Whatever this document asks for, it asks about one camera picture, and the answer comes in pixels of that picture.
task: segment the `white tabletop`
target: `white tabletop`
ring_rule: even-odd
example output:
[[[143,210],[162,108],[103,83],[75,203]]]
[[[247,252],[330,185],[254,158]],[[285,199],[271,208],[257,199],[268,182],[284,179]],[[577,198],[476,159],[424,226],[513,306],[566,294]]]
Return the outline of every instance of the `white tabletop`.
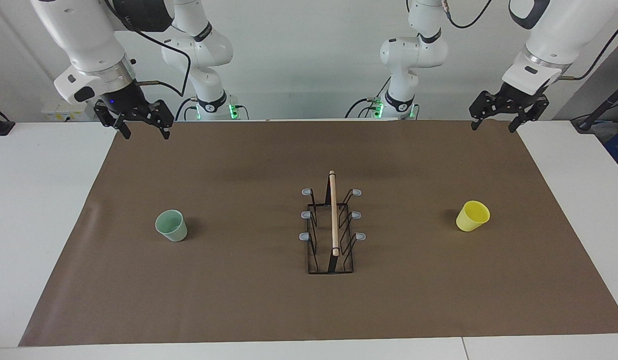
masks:
[[[519,133],[618,303],[618,166],[567,122]],[[19,123],[0,137],[0,359],[618,359],[618,334],[17,349],[114,134],[99,123]]]

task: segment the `wooden dowel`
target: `wooden dowel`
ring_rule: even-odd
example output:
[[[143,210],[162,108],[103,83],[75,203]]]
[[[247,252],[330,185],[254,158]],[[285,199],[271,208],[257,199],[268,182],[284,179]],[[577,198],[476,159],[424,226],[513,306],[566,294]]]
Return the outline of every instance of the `wooden dowel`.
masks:
[[[329,184],[331,184],[331,236],[333,237],[333,255],[340,256],[340,244],[338,235],[338,196],[336,194],[336,172],[329,172]]]

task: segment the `cup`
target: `cup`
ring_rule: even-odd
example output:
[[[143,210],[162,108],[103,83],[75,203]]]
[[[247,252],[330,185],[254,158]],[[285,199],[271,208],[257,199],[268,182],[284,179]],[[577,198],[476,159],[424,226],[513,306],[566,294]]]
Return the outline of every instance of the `cup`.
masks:
[[[468,201],[455,219],[455,225],[462,231],[473,231],[489,221],[491,214],[487,207],[479,201]]]
[[[187,237],[187,224],[182,212],[166,210],[155,220],[155,230],[172,242],[181,242]]]

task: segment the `green cup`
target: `green cup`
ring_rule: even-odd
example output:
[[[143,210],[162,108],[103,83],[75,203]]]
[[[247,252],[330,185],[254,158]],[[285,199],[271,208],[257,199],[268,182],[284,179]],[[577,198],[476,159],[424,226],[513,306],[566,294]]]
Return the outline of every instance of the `green cup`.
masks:
[[[172,242],[181,242],[187,237],[187,224],[182,212],[166,210],[155,220],[155,230]]]

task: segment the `brown tablecloth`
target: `brown tablecloth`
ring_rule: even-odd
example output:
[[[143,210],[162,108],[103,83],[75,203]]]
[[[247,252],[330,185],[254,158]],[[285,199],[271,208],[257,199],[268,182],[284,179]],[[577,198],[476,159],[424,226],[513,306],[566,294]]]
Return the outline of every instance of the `brown tablecloth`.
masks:
[[[178,123],[164,141],[132,125],[20,345],[618,333],[615,301],[506,126]],[[350,206],[368,239],[355,273],[307,275],[300,191],[321,198],[331,169],[341,192],[362,189]],[[472,199],[492,218],[464,233],[455,215]],[[181,243],[154,228],[171,208],[190,228]]]

